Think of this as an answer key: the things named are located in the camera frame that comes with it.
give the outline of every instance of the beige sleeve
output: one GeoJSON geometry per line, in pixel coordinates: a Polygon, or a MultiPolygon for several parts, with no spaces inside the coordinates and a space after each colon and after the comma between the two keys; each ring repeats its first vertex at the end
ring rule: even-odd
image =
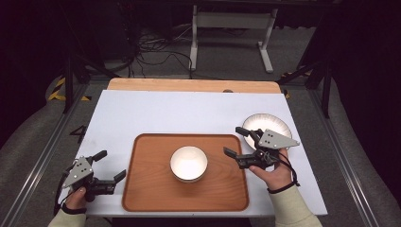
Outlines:
{"type": "Polygon", "coordinates": [[[84,227],[86,215],[68,215],[61,209],[59,213],[51,220],[49,227],[84,227]]]}
{"type": "Polygon", "coordinates": [[[295,185],[280,193],[269,195],[274,207],[277,227],[322,226],[318,218],[307,208],[295,185]]]}

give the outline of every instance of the tray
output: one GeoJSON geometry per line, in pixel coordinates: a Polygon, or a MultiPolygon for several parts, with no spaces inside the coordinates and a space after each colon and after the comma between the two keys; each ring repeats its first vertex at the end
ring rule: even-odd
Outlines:
{"type": "Polygon", "coordinates": [[[130,212],[242,211],[249,197],[245,172],[223,153],[223,147],[241,153],[231,134],[154,134],[136,137],[123,194],[130,212]],[[170,158],[184,146],[202,149],[208,159],[203,177],[180,182],[170,169],[170,158]]]}

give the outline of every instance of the yellow and black striped tape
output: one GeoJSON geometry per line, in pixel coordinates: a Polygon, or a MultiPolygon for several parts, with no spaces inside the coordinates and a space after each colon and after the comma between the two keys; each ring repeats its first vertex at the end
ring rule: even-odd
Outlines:
{"type": "MultiPolygon", "coordinates": [[[[54,87],[53,92],[51,93],[51,95],[49,96],[49,98],[47,100],[60,100],[60,101],[65,101],[65,96],[61,96],[59,95],[59,91],[62,87],[62,85],[64,85],[65,83],[65,77],[62,76],[59,81],[56,84],[56,87],[54,87]]],[[[92,100],[91,96],[83,96],[81,99],[81,101],[90,101],[92,100]]]]}

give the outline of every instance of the person's hand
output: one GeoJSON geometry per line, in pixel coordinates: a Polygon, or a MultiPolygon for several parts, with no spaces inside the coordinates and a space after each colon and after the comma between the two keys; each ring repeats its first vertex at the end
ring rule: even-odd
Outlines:
{"type": "Polygon", "coordinates": [[[68,209],[78,210],[85,208],[86,200],[85,200],[86,188],[80,187],[77,191],[73,192],[65,201],[65,205],[68,209]]]}
{"type": "MultiPolygon", "coordinates": [[[[281,148],[279,151],[281,154],[286,156],[286,158],[288,158],[286,148],[281,148]]],[[[280,160],[288,163],[286,158],[284,158],[282,155],[279,155],[279,157],[280,160]]],[[[283,164],[280,164],[278,162],[274,164],[274,170],[272,172],[268,172],[258,166],[250,166],[249,170],[254,173],[254,175],[262,179],[268,186],[269,190],[280,189],[284,186],[289,185],[292,182],[291,170],[287,166],[284,166],[283,164]]]]}

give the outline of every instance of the white tabletop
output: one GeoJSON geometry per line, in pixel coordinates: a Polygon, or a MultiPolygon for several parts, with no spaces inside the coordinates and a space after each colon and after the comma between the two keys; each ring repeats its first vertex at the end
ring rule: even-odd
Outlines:
{"type": "MultiPolygon", "coordinates": [[[[142,133],[234,134],[243,153],[252,153],[235,127],[253,114],[272,114],[287,123],[292,138],[301,145],[290,148],[289,160],[297,171],[299,190],[315,215],[326,215],[322,194],[307,160],[302,141],[282,94],[204,92],[102,92],[77,157],[93,156],[103,149],[108,156],[93,163],[95,177],[112,180],[130,164],[133,141],[142,133]]],[[[122,207],[125,179],[113,195],[96,196],[87,214],[101,217],[265,217],[274,215],[266,185],[245,170],[250,196],[240,212],[128,212],[122,207]]]]}

